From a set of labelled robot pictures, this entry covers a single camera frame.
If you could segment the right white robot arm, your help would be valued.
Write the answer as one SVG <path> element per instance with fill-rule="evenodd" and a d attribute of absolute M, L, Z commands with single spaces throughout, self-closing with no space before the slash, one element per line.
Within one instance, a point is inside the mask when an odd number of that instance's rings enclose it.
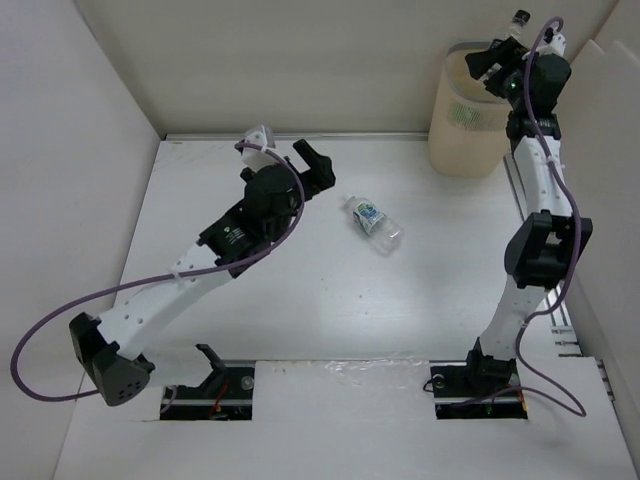
<path fill-rule="evenodd" d="M 569 63 L 553 50 L 532 53 L 512 37 L 465 61 L 470 76 L 511 107 L 506 136 L 526 201 L 526 217 L 505 251 L 503 295 L 461 373 L 467 395 L 479 397 L 511 385 L 524 330 L 548 293 L 569 283 L 593 224 L 575 212 L 561 172 L 554 108 Z"/>

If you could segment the green white label bottle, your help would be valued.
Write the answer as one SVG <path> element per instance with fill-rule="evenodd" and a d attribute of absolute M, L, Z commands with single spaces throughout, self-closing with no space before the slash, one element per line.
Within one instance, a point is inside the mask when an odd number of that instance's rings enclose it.
<path fill-rule="evenodd" d="M 402 227 L 374 202 L 365 197 L 347 195 L 344 209 L 381 255 L 389 256 L 399 249 L 404 235 Z"/>

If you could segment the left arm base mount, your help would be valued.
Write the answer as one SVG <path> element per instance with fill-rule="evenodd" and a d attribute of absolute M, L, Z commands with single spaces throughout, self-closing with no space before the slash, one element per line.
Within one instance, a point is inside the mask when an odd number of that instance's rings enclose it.
<path fill-rule="evenodd" d="M 195 386 L 166 387 L 159 419 L 250 421 L 256 362 L 226 362 L 207 344 L 197 344 L 196 348 L 207 358 L 207 376 Z"/>

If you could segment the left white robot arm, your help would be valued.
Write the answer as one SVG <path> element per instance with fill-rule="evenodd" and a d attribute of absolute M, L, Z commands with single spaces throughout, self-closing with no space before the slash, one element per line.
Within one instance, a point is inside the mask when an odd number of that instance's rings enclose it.
<path fill-rule="evenodd" d="M 185 360 L 152 351 L 150 345 L 204 295 L 277 248 L 297 225 L 305 202 L 336 183 L 331 159 L 306 140 L 293 145 L 308 166 L 303 172 L 268 145 L 243 140 L 236 148 L 246 164 L 243 198 L 199 234 L 173 272 L 97 317 L 81 313 L 69 324 L 76 357 L 110 407 L 154 382 L 203 397 L 216 394 L 227 368 L 208 344 L 188 348 Z"/>

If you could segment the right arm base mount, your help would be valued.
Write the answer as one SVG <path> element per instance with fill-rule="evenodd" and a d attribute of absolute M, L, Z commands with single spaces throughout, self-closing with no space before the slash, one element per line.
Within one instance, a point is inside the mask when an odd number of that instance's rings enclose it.
<path fill-rule="evenodd" d="M 430 378 L 423 385 L 434 400 L 438 420 L 526 420 L 514 359 L 484 356 L 478 349 L 463 361 L 430 361 Z"/>

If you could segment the black label pepsi bottle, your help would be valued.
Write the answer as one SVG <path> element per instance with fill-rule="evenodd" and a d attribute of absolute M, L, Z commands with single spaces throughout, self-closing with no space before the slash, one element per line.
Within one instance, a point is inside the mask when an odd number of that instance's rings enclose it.
<path fill-rule="evenodd" d="M 496 37 L 491 41 L 489 45 L 489 51 L 493 51 L 498 48 L 505 40 L 509 38 L 514 38 L 515 40 L 519 40 L 522 31 L 525 26 L 528 24 L 531 18 L 531 14 L 526 11 L 519 9 L 511 18 L 510 23 L 504 27 L 502 30 L 499 30 Z M 489 63 L 489 68 L 481 77 L 482 81 L 488 80 L 492 75 L 494 75 L 497 71 L 501 69 L 501 64 L 497 60 L 497 54 L 493 53 L 491 57 L 491 61 Z"/>

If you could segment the green plastic soda bottle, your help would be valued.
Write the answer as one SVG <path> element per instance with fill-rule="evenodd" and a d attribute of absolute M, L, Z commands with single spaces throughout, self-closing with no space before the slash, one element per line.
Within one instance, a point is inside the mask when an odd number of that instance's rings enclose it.
<path fill-rule="evenodd" d="M 447 121 L 451 126 L 462 130 L 481 131 L 483 117 L 483 112 L 473 106 L 459 102 L 451 102 L 448 106 Z"/>

